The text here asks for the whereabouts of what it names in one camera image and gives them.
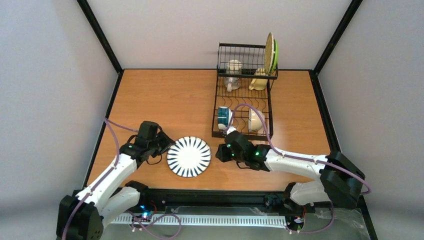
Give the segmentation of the white bowl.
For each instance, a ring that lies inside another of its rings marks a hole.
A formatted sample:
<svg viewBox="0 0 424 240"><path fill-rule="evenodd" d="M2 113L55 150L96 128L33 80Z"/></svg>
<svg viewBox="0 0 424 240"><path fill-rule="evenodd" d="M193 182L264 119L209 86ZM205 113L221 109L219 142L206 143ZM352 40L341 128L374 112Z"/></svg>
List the white bowl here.
<svg viewBox="0 0 424 240"><path fill-rule="evenodd" d="M233 115L231 109L227 106L219 106L217 110L217 127L219 130L224 130L229 125L230 119Z"/></svg>
<svg viewBox="0 0 424 240"><path fill-rule="evenodd" d="M253 110L252 108L248 113L248 131L257 132L263 129L263 123L260 117L265 120L265 115L260 110Z"/></svg>

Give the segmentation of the striped plate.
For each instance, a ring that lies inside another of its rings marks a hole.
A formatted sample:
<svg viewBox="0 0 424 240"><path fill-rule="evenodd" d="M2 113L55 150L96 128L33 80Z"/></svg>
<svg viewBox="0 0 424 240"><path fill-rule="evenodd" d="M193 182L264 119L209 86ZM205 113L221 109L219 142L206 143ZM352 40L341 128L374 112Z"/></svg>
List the striped plate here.
<svg viewBox="0 0 424 240"><path fill-rule="evenodd" d="M211 159L211 148L196 136L179 138L169 148L166 156L169 169L183 178L194 178L204 173Z"/></svg>

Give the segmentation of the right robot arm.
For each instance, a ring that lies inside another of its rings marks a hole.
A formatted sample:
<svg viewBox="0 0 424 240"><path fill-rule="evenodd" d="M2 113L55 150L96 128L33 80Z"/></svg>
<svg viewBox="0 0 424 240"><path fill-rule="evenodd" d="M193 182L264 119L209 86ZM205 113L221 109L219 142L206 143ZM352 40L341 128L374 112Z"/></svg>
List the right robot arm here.
<svg viewBox="0 0 424 240"><path fill-rule="evenodd" d="M309 178L306 183L291 183L286 197L296 205L332 202L354 209L358 205L365 175L340 151L329 155L308 155L284 151L267 144L253 144L238 131L226 135L215 156L223 163L235 161L248 169L287 172Z"/></svg>

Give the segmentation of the tall patterned ceramic cup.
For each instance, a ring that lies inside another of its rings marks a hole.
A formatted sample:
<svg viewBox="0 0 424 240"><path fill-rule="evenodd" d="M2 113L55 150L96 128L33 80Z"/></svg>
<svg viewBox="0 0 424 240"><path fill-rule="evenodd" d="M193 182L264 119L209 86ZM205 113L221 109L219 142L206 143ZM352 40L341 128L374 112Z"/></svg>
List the tall patterned ceramic cup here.
<svg viewBox="0 0 424 240"><path fill-rule="evenodd" d="M224 84L228 92L237 90L241 87L240 74L242 69L242 63L237 59L229 60L226 63L226 74L229 76L225 77Z"/></svg>

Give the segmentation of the black wire dish rack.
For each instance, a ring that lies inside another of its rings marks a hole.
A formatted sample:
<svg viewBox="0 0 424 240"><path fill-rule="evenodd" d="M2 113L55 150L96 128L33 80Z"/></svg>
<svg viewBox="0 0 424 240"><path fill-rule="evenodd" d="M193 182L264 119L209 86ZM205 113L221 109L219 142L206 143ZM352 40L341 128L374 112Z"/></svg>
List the black wire dish rack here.
<svg viewBox="0 0 424 240"><path fill-rule="evenodd" d="M250 140L265 141L266 133L263 129L256 132L249 132L249 110L246 106L249 104L261 111L265 117L265 123L270 135L274 133L273 109L271 100L271 89L274 81L278 78L278 69L270 75L257 76L259 79L268 79L264 90L249 90L249 84L254 76L255 71L264 68L264 45L254 44L236 44L236 43L220 43L217 51L216 65L216 85L214 112L212 119L211 135L214 138L223 138L224 130L219 130L217 125L218 108L220 106L229 107L234 113L232 125L242 134L246 135ZM229 60L239 60L242 63L240 78L240 88L228 92L225 86L225 79L229 75L226 74L226 63Z"/></svg>

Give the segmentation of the yellow ceramic mug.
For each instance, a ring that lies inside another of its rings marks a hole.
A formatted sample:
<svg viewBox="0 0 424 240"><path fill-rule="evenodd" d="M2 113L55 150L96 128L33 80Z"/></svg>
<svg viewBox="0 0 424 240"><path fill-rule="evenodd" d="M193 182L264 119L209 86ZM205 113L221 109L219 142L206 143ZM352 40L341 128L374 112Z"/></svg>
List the yellow ceramic mug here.
<svg viewBox="0 0 424 240"><path fill-rule="evenodd" d="M257 77L266 76L266 75L267 73L264 68L258 68L254 73L255 78L251 79L248 89L251 91L252 90L263 91L267 87L268 79L257 78Z"/></svg>

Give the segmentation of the green plate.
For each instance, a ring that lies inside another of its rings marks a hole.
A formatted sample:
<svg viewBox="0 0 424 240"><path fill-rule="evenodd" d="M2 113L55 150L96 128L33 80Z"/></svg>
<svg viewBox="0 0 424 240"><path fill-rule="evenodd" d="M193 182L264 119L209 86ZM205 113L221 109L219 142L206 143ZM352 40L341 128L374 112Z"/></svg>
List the green plate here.
<svg viewBox="0 0 424 240"><path fill-rule="evenodd" d="M274 38L273 39L273 57L272 57L271 68L270 68L271 74L273 74L277 69L278 58L279 58L279 45L277 40Z"/></svg>

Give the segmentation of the woven bamboo pattern plate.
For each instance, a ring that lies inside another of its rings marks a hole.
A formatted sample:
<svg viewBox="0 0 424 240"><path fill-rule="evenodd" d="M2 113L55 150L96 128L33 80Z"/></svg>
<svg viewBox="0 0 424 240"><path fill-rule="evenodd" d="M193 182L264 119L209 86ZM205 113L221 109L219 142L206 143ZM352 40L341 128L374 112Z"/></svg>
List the woven bamboo pattern plate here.
<svg viewBox="0 0 424 240"><path fill-rule="evenodd" d="M273 66L274 61L274 50L275 40L273 33L270 32L266 39L265 51L264 51L264 70L267 75L271 74L271 68Z"/></svg>

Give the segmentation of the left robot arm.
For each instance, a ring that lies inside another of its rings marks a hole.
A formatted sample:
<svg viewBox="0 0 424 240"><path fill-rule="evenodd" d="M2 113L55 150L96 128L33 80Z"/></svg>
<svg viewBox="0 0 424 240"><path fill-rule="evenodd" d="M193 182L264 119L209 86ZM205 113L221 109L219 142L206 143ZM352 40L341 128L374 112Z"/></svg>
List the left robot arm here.
<svg viewBox="0 0 424 240"><path fill-rule="evenodd" d="M116 155L109 166L88 186L59 203L56 236L59 240L98 240L105 228L121 213L141 201L147 186L121 183L150 157L167 152L174 144L152 121L143 121L123 145L115 144Z"/></svg>

